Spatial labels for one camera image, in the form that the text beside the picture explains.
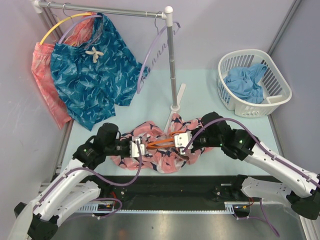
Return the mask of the orange plastic hanger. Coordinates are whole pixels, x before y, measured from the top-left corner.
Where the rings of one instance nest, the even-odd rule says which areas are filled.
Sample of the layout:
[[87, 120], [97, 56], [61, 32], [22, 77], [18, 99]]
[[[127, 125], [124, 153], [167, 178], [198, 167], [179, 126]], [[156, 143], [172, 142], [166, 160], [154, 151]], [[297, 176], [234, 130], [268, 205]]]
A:
[[154, 149], [166, 149], [166, 148], [173, 148], [175, 147], [175, 140], [174, 137], [178, 134], [184, 133], [183, 131], [174, 131], [169, 133], [167, 138], [153, 141], [147, 144], [146, 148], [149, 150], [154, 150]]

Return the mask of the pink shark print shorts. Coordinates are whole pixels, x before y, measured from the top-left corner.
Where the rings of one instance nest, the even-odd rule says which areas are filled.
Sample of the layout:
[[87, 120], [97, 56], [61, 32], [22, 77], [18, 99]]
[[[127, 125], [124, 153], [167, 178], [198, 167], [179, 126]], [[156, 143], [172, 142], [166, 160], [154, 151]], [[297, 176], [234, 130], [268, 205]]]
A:
[[147, 144], [157, 140], [163, 140], [172, 132], [183, 131], [185, 133], [201, 128], [202, 126], [201, 118], [185, 121], [178, 113], [174, 113], [166, 131], [158, 127], [153, 121], [146, 121], [130, 132], [122, 134], [121, 137], [142, 138], [146, 146], [145, 155], [142, 157], [143, 169], [148, 168], [161, 174], [171, 174], [178, 172], [185, 165], [194, 164], [203, 153], [209, 152], [212, 148], [209, 147], [204, 151], [199, 149], [194, 153], [188, 150], [185, 154], [180, 154], [180, 151], [176, 147], [147, 149]]

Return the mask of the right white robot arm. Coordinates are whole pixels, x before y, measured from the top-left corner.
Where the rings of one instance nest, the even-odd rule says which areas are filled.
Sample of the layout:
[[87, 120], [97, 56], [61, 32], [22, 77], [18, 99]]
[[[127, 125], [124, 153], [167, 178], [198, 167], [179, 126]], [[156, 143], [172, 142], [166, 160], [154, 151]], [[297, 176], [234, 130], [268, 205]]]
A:
[[320, 177], [304, 170], [267, 147], [241, 122], [224, 118], [216, 112], [204, 115], [201, 126], [192, 130], [185, 150], [220, 148], [231, 159], [256, 166], [277, 181], [262, 181], [238, 175], [230, 194], [242, 201], [245, 197], [278, 202], [298, 215], [316, 220], [320, 215]]

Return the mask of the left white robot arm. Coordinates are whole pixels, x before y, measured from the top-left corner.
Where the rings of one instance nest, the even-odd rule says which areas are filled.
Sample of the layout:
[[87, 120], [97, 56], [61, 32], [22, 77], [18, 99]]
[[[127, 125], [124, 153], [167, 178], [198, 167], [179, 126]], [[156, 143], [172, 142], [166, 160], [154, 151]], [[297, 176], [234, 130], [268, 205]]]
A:
[[129, 157], [135, 144], [131, 138], [120, 139], [117, 125], [105, 123], [96, 135], [79, 146], [61, 173], [29, 203], [20, 202], [14, 208], [16, 220], [10, 240], [50, 240], [62, 223], [79, 208], [92, 200], [105, 200], [111, 188], [103, 182], [88, 180], [97, 176], [95, 169], [109, 156]]

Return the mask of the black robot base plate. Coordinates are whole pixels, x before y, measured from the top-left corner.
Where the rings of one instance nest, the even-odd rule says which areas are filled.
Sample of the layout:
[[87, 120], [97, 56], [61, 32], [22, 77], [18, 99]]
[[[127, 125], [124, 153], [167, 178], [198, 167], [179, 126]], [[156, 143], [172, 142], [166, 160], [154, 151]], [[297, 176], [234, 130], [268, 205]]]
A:
[[116, 197], [128, 211], [222, 210], [225, 202], [258, 203], [233, 188], [237, 176], [140, 176], [128, 186], [112, 186], [96, 176], [100, 198]]

